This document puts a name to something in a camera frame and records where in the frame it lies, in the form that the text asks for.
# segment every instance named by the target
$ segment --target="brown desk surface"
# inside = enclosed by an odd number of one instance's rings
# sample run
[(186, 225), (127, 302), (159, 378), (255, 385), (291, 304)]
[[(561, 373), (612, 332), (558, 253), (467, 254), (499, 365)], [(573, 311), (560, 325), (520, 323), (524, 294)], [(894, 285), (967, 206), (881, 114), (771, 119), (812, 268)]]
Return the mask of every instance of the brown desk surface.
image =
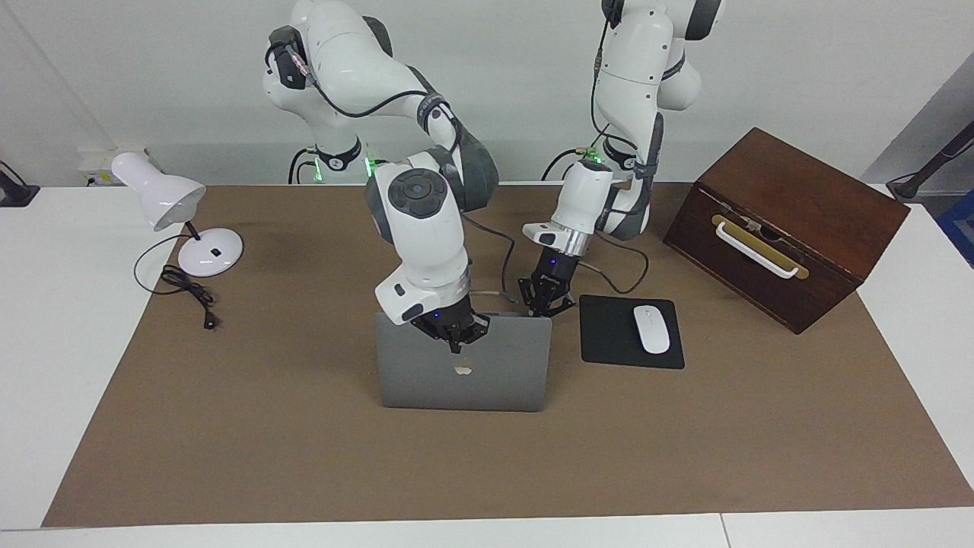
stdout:
[[(558, 188), (504, 187), (472, 216), (519, 236)], [(213, 187), (196, 218), (246, 241), (189, 296), (154, 296), (45, 527), (567, 517), (974, 505), (910, 383), (854, 295), (801, 336), (666, 249), (686, 187), (658, 185), (652, 271), (676, 302), (687, 368), (581, 361), (578, 311), (555, 319), (537, 414), (387, 410), (372, 290), (398, 265), (361, 188)], [(474, 288), (506, 243), (468, 228)], [(622, 283), (638, 257), (586, 258)], [(575, 295), (608, 294), (579, 270)], [(482, 297), (482, 310), (509, 309)]]

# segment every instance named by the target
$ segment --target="white wall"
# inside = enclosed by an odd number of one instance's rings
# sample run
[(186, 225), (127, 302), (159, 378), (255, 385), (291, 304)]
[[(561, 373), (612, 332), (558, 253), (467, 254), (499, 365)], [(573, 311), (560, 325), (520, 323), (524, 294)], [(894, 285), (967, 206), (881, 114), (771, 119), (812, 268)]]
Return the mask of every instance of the white wall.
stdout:
[[(536, 178), (555, 153), (591, 141), (597, 0), (350, 1), (386, 23), (396, 56), (450, 98), (503, 178)], [(291, 151), (310, 139), (260, 85), (267, 34), (292, 0), (4, 2), (110, 140), (147, 145), (171, 173), (282, 182)], [(971, 28), (969, 1), (732, 0), (714, 35), (690, 48), (704, 95), (668, 117), (659, 177), (696, 178), (752, 126), (859, 176), (974, 50)], [(34, 67), (3, 45), (0, 153), (65, 184), (58, 174), (77, 157), (46, 155), (42, 169), (24, 150), (53, 137), (70, 152), (93, 138), (55, 113), (47, 91), (8, 89)], [(12, 111), (45, 116), (8, 124)], [(401, 119), (366, 120), (361, 133), (392, 159), (428, 146)]]
[[(922, 168), (974, 121), (974, 55), (920, 111), (863, 176), (886, 182)], [(960, 194), (974, 189), (974, 150), (927, 180), (919, 194)]]

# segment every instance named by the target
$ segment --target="black mouse pad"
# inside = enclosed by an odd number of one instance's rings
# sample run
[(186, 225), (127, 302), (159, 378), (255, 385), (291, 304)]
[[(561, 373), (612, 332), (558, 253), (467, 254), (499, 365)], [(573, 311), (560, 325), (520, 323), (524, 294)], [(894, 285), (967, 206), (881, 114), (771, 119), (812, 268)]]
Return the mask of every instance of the black mouse pad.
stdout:
[[(650, 354), (643, 349), (633, 310), (644, 304), (658, 308), (666, 321), (670, 347), (663, 354)], [(579, 305), (581, 358), (588, 363), (667, 370), (681, 370), (686, 366), (673, 301), (584, 294)]]

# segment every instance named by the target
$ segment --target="white tabletop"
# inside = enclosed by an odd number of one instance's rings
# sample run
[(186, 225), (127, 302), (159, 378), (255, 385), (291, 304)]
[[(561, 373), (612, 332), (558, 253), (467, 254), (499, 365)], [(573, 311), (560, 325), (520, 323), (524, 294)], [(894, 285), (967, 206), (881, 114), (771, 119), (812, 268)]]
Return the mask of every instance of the white tabletop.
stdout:
[[(134, 259), (153, 233), (127, 188), (48, 188), (0, 210), (0, 545), (974, 545), (974, 510), (386, 524), (38, 528), (148, 301)], [(158, 275), (171, 244), (147, 257)], [(974, 478), (974, 271), (913, 207), (860, 289), (969, 483)]]

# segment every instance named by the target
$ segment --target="blue crate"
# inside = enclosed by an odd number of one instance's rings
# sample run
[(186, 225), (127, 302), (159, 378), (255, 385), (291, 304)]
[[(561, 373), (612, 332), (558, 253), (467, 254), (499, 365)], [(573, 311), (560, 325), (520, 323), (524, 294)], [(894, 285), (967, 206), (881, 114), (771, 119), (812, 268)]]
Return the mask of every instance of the blue crate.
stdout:
[(967, 262), (974, 266), (974, 190), (940, 215), (937, 224)]

